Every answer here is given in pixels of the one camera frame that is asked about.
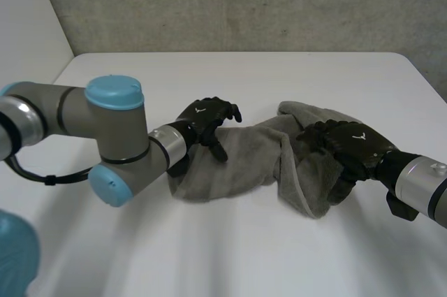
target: tabletop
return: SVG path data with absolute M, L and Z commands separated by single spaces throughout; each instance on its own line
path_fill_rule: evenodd
M 76 57 L 55 82 L 100 75 L 139 79 L 149 129 L 195 99 L 237 103 L 249 126 L 281 101 L 332 108 L 362 120 L 401 150 L 447 161 L 447 105 L 393 53 L 119 53 Z M 99 162 L 96 143 L 53 136 L 23 149 L 29 170 L 62 175 Z M 30 297 L 445 296 L 447 231 L 419 215 L 391 215 L 386 188 L 360 183 L 322 219 L 282 204 L 277 185 L 236 198 L 186 203 L 166 176 L 122 208 L 87 182 L 44 187 L 0 166 L 0 208 L 27 218 L 42 262 Z

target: blue joint cover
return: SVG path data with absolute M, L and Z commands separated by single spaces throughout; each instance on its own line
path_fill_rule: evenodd
M 89 181 L 95 194 L 114 208 L 123 206 L 133 198 L 127 183 L 106 166 L 94 166 L 89 172 Z
M 105 75 L 93 79 L 85 88 L 90 103 L 108 110 L 133 110 L 145 98 L 138 80 L 126 75 Z
M 0 296 L 24 297 L 37 276 L 40 259 L 33 227 L 21 217 L 0 210 Z

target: gray wall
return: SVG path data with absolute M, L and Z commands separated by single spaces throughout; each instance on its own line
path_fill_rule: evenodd
M 447 0 L 51 2 L 77 55 L 391 51 L 407 56 L 447 99 Z

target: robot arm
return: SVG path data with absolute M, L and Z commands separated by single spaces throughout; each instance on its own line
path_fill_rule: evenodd
M 399 151 L 371 127 L 357 122 L 318 122 L 298 140 L 312 150 L 324 149 L 344 167 L 329 193 L 337 205 L 358 180 L 378 180 L 388 188 L 391 212 L 413 221 L 419 212 L 447 228 L 447 165 L 417 154 Z
M 0 98 L 0 160 L 52 134 L 93 138 L 101 162 L 88 179 L 103 201 L 118 207 L 182 160 L 194 143 L 225 161 L 214 130 L 233 116 L 242 121 L 236 105 L 217 98 L 196 101 L 148 139 L 144 96 L 134 78 L 99 77 L 85 89 L 20 82 L 3 89 Z

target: gray robot arm segment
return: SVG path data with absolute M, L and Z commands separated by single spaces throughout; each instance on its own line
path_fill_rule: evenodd
M 147 134 L 140 83 L 106 76 L 84 89 L 21 82 L 0 97 L 0 159 L 52 134 L 93 138 L 101 163 L 89 172 L 93 190 L 121 206 L 186 154 L 168 125 Z

